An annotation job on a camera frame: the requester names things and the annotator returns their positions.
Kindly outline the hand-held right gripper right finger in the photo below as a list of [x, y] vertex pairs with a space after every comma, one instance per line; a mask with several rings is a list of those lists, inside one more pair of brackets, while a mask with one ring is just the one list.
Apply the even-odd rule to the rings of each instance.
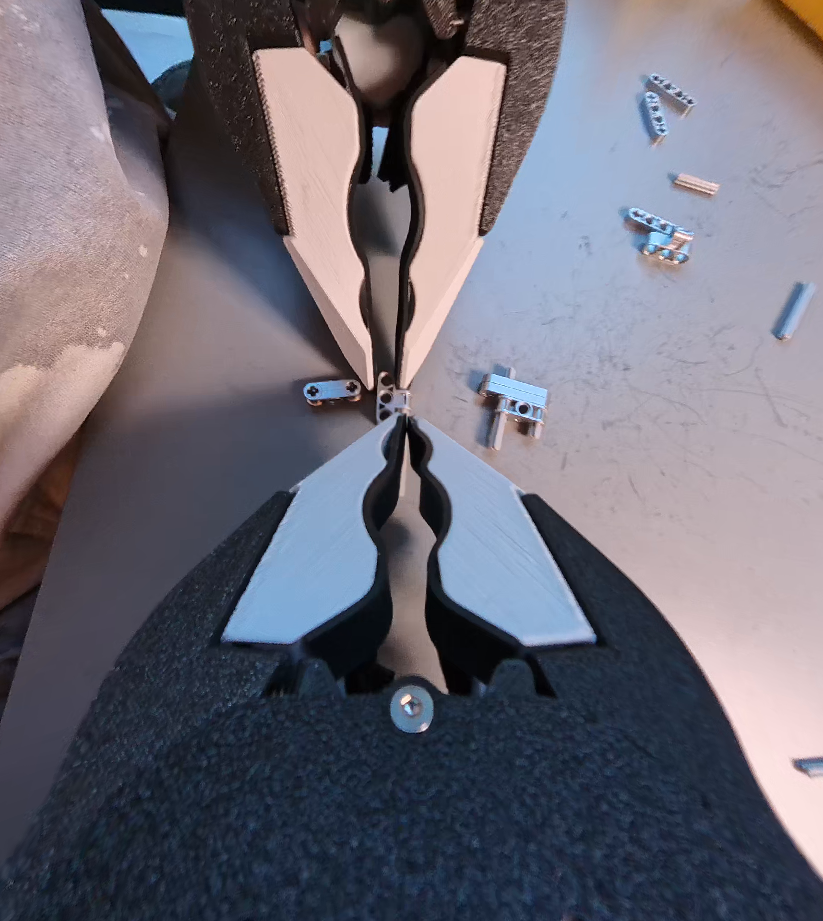
[[528, 653], [596, 634], [525, 505], [525, 494], [421, 417], [408, 424], [419, 511], [435, 543], [425, 619], [440, 653]]

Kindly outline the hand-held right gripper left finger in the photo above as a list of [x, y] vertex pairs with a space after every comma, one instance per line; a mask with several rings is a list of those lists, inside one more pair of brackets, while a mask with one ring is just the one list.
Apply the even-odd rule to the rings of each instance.
[[382, 525], [398, 499], [406, 421], [378, 425], [305, 477], [223, 629], [293, 657], [374, 657], [393, 603]]

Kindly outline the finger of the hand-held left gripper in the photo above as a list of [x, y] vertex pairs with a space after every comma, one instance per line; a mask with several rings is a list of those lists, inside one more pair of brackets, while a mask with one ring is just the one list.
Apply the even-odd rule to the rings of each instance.
[[505, 79], [503, 63], [461, 56], [411, 107], [408, 153], [419, 212], [407, 263], [413, 312], [401, 349], [402, 388], [423, 364], [482, 247]]
[[257, 50], [253, 63], [287, 220], [283, 243], [348, 364], [371, 389], [367, 274], [348, 206], [361, 160], [358, 105], [303, 48]]

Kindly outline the grey block with pins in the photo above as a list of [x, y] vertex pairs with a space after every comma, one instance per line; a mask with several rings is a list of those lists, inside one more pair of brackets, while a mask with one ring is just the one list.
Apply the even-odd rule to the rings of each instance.
[[525, 426], [527, 434], [540, 439], [548, 411], [548, 391], [518, 380], [513, 369], [506, 373], [486, 374], [477, 390], [479, 396], [494, 401], [493, 417], [489, 427], [489, 447], [501, 449], [506, 423], [509, 419]]

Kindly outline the grey double cross-hole connector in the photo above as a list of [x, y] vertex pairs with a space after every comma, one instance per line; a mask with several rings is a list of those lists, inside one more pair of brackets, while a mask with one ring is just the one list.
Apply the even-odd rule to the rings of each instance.
[[363, 395], [363, 386], [355, 378], [318, 380], [306, 383], [302, 394], [312, 407], [333, 406], [358, 402]]

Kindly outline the grey three-hole beam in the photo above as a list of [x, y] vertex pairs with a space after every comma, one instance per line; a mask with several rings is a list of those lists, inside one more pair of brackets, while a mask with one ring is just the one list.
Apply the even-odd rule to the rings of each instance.
[[375, 422], [381, 425], [396, 416], [410, 416], [411, 393], [396, 384], [391, 373], [380, 371], [375, 389]]

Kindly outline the grey holed beam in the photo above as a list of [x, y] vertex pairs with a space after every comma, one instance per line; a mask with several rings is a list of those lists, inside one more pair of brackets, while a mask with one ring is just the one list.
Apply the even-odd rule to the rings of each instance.
[[651, 145], [660, 144], [669, 135], [669, 124], [662, 100], [651, 90], [640, 97], [640, 113]]
[[697, 105], [697, 100], [692, 95], [660, 74], [653, 73], [648, 75], [646, 84], [651, 91], [667, 101], [682, 116], [686, 116], [693, 111]]

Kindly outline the grey beam assembly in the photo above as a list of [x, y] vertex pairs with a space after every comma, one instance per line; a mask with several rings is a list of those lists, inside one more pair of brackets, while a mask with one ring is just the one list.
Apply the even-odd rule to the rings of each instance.
[[637, 207], [628, 209], [626, 218], [647, 234], [642, 254], [673, 265], [691, 258], [692, 231]]

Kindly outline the person's grey patterned clothing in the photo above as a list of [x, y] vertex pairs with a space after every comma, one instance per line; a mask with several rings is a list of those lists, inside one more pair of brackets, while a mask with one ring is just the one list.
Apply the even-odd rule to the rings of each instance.
[[169, 122], [95, 2], [0, 1], [0, 612], [42, 580], [148, 302]]

